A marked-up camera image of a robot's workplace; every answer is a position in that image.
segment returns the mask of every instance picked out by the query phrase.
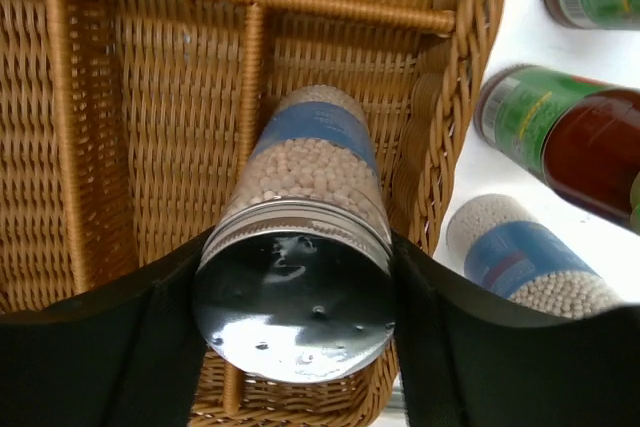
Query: woven wicker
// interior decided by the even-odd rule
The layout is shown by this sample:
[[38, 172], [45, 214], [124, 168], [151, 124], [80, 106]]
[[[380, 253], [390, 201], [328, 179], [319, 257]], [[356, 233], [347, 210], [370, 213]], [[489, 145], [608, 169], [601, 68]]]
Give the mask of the woven wicker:
[[[362, 102], [391, 223], [432, 253], [502, 4], [0, 0], [0, 309], [95, 288], [214, 225], [279, 99], [315, 83]], [[210, 352], [191, 423], [364, 426], [396, 373], [393, 346], [311, 386]]]

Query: white beads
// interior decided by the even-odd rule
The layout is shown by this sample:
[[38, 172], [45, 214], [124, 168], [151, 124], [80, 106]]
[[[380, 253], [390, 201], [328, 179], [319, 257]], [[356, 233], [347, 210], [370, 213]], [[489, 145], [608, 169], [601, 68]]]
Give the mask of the white beads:
[[[464, 204], [451, 218], [447, 244], [459, 266], [475, 242], [507, 222], [537, 222], [515, 199], [490, 194]], [[522, 285], [509, 300], [531, 309], [579, 319], [620, 304], [621, 299], [595, 274], [561, 271], [541, 275]]]
[[[293, 92], [282, 101], [277, 112], [309, 101], [343, 107], [366, 128], [358, 102], [328, 86], [306, 87]], [[382, 238], [388, 237], [376, 174], [351, 150], [326, 140], [290, 139], [253, 156], [234, 190], [225, 218], [250, 205], [281, 198], [329, 202], [365, 220]]]

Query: metal lid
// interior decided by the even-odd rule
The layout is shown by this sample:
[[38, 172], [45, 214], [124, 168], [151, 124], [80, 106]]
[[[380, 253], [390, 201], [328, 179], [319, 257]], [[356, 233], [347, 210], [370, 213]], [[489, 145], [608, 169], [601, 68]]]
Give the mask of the metal lid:
[[631, 195], [629, 196], [629, 200], [631, 201], [632, 209], [640, 206], [640, 172], [638, 172], [633, 184], [631, 184]]
[[271, 203], [221, 224], [194, 281], [194, 315], [209, 345], [283, 382], [354, 373], [382, 353], [394, 327], [388, 246], [364, 225], [355, 229], [364, 239], [336, 227], [354, 219], [309, 204]]

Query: silver lid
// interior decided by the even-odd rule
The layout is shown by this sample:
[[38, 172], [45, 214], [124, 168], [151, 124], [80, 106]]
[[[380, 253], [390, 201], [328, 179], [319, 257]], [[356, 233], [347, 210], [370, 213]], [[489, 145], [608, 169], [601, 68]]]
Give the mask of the silver lid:
[[356, 216], [277, 200], [220, 224], [194, 282], [206, 341], [240, 369], [312, 383], [365, 367], [393, 333], [390, 247]]

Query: red-brown liquid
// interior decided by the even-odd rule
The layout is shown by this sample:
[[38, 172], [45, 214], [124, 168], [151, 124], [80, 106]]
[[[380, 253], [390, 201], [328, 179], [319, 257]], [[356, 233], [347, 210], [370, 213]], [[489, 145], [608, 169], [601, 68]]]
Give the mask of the red-brown liquid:
[[640, 172], [640, 93], [614, 89], [582, 99], [549, 133], [543, 163], [560, 197], [629, 227]]

